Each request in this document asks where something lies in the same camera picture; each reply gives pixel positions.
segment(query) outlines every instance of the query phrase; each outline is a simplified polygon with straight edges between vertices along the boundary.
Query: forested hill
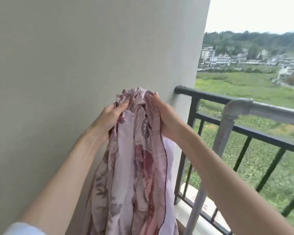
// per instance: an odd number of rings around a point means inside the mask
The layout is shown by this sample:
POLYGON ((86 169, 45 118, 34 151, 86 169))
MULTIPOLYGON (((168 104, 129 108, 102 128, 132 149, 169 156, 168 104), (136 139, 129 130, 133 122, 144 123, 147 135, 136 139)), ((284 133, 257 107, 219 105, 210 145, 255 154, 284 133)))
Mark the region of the forested hill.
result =
POLYGON ((253 53, 266 49, 273 56, 294 53, 294 32, 285 34, 248 31, 244 33, 233 33, 231 31, 205 33, 203 47, 206 46, 218 46, 217 54, 237 55, 243 48, 249 48, 253 53))

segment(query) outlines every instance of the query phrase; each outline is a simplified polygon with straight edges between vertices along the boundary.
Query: balcony railing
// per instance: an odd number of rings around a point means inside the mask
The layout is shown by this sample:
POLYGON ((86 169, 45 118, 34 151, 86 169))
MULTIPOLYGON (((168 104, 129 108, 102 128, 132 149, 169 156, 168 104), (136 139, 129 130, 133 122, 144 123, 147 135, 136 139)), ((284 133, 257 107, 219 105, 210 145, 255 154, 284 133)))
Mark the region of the balcony railing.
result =
MULTIPOLYGON (((254 102, 251 99, 237 99, 233 97, 228 97, 224 95, 217 95, 208 92, 202 92, 195 89, 178 86, 174 90, 175 94, 184 94, 192 97, 191 107, 188 116, 188 125, 194 128, 195 119, 200 119, 200 126, 198 130, 198 134, 201 135, 204 123, 212 123, 219 126, 214 144, 212 149, 218 154, 220 157, 225 149, 228 138, 230 137, 231 131, 235 131, 239 134, 243 134, 247 136, 247 139, 243 145, 243 148, 238 156, 238 159, 233 168, 234 171, 237 171, 240 163, 249 147, 251 140, 258 139, 260 141, 266 142, 268 144, 279 147, 279 151, 276 154, 275 158, 271 162, 267 172, 260 180, 258 186, 256 186, 256 191, 260 192, 268 178, 280 162, 282 156, 286 151, 294 152, 294 142, 288 142, 282 138, 268 135, 258 130, 250 129, 248 127, 235 125, 234 122, 238 118, 239 115, 255 115, 260 116, 272 120, 276 120, 278 122, 294 124, 294 110, 287 109, 283 107, 271 106, 259 102, 254 102), (208 100, 211 102, 216 102, 220 104, 226 105, 222 114, 222 119, 215 118, 213 116, 209 116, 206 114, 202 114, 198 112, 198 107, 200 100, 208 100)), ((192 164, 189 167, 187 172, 186 182, 183 193, 180 192, 181 182, 184 174, 186 157, 182 152, 180 165, 177 174, 176 186, 175 186, 175 204, 177 203, 177 199, 181 199, 186 204, 192 207, 192 212, 190 218, 188 220, 188 224, 186 226, 185 235, 192 234, 196 222, 199 216, 202 216, 205 220, 207 220, 212 226, 214 226, 218 231, 220 231, 224 235, 231 235, 232 232, 225 229, 222 225, 215 221, 218 209, 216 208, 213 215, 210 216, 202 210, 202 206, 204 204, 206 193, 204 191, 203 186, 200 187, 200 190, 196 196, 195 202, 193 203, 186 197, 186 192, 189 184, 189 179, 192 171, 192 164)), ((290 212, 294 209, 294 198, 291 202, 281 211, 281 214, 284 217, 287 217, 290 212)))

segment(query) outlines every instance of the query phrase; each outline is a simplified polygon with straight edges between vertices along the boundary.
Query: white sky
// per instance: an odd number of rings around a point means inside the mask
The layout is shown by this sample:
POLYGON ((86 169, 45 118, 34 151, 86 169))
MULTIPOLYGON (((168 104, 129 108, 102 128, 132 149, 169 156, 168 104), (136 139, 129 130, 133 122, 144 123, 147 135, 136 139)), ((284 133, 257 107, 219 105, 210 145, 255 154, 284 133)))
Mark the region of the white sky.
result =
POLYGON ((205 32, 294 31, 294 0, 211 0, 205 32))

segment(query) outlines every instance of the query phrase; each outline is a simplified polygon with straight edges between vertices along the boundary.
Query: person's left arm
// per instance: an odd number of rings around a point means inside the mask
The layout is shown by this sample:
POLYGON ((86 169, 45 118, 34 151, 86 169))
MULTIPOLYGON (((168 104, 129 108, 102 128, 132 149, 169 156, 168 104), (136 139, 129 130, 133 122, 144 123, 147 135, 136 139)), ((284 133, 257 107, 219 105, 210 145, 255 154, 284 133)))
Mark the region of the person's left arm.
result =
POLYGON ((108 131, 127 109, 128 101, 117 108, 106 107, 84 131, 55 176, 31 204, 21 222, 35 226, 47 235, 65 234, 71 221, 82 186, 99 146, 108 131))

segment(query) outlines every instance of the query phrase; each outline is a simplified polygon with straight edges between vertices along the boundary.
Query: hand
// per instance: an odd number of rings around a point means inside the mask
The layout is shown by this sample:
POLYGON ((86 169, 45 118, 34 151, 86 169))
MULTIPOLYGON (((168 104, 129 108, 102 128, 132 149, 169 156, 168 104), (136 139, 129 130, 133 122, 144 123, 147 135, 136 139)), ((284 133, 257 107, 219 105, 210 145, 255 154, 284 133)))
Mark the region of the hand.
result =
POLYGON ((161 116, 161 133, 174 142, 177 142, 179 136, 179 126, 183 121, 176 114, 174 108, 168 103, 163 102, 156 92, 153 95, 153 103, 159 107, 161 116))
POLYGON ((109 139, 109 130, 116 124, 120 114, 129 106, 129 100, 125 100, 114 108, 114 104, 103 109, 98 118, 86 130, 86 134, 93 134, 98 139, 99 144, 103 144, 109 139))

